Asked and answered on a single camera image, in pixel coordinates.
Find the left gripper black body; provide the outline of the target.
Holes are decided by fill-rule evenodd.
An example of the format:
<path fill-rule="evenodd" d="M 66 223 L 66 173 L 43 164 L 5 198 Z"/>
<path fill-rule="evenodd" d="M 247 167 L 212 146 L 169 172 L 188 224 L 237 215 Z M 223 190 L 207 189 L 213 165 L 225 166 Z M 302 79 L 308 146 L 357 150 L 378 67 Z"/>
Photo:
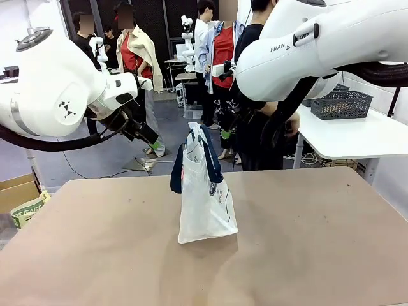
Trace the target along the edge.
<path fill-rule="evenodd" d="M 118 131 L 127 138 L 136 137 L 136 121 L 129 106 L 115 110 L 107 118 L 100 120 L 99 123 L 104 127 L 102 132 L 98 132 L 100 135 L 107 131 Z"/>

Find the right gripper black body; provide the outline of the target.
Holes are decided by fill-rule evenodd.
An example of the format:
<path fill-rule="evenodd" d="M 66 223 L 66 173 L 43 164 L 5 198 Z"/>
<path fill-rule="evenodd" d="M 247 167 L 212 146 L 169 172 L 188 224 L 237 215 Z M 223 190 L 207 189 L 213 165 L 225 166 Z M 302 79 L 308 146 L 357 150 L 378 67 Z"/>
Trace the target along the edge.
<path fill-rule="evenodd" d="M 233 98 L 232 111 L 239 113 L 241 116 L 238 124 L 249 124 L 255 113 L 255 101 L 245 95 L 236 95 Z"/>

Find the person's right hand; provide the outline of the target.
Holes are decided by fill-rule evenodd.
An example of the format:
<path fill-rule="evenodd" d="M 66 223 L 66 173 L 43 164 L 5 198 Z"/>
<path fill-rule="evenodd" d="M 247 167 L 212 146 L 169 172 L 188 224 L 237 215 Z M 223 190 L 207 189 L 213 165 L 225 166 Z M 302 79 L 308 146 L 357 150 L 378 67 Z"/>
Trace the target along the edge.
<path fill-rule="evenodd" d="M 300 127 L 300 116 L 295 112 L 287 121 L 286 121 L 286 130 L 285 136 L 290 138 L 297 134 Z"/>

